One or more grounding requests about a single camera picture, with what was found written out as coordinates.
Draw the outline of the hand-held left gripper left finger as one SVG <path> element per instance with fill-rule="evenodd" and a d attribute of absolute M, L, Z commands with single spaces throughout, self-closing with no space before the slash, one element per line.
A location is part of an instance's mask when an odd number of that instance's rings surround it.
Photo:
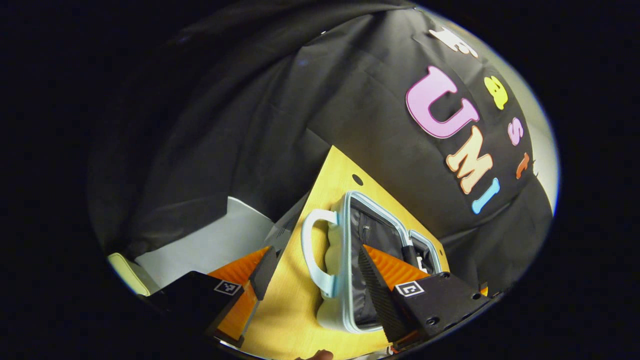
<path fill-rule="evenodd" d="M 241 347 L 279 262 L 267 246 L 208 274 L 190 271 L 140 299 L 171 324 Z"/>

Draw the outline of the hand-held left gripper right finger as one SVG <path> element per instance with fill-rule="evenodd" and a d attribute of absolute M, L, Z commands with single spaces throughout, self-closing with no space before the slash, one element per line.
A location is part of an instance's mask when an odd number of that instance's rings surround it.
<path fill-rule="evenodd" d="M 493 305 L 493 298 L 448 271 L 427 274 L 366 244 L 358 266 L 378 322 L 396 351 L 429 344 Z"/>

